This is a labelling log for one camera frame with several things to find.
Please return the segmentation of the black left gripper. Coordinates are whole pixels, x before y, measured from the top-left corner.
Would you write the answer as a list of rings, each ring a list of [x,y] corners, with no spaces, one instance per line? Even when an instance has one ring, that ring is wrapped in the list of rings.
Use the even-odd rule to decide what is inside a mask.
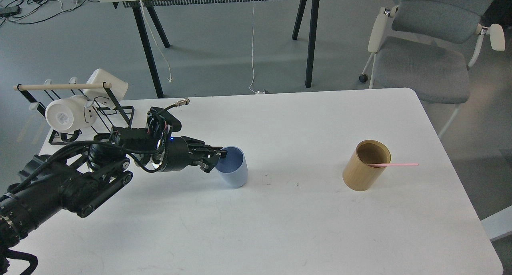
[[[227,153],[221,146],[205,145],[205,142],[191,137],[170,137],[166,141],[159,172],[181,171],[187,166],[199,166],[203,172],[210,173]]]

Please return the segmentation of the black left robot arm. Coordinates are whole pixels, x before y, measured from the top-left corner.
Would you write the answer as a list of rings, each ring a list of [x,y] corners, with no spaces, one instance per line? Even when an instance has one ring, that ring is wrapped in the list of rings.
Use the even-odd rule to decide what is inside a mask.
[[[131,161],[147,173],[187,166],[210,173],[227,156],[223,147],[172,136],[182,124],[169,109],[189,103],[185,98],[166,108],[151,107],[145,128],[114,126],[92,141],[70,143],[53,155],[33,156],[19,173],[21,182],[1,196],[1,273],[7,272],[10,259],[27,261],[22,273],[33,273],[37,257],[12,248],[60,210],[81,218],[90,215],[131,181]]]

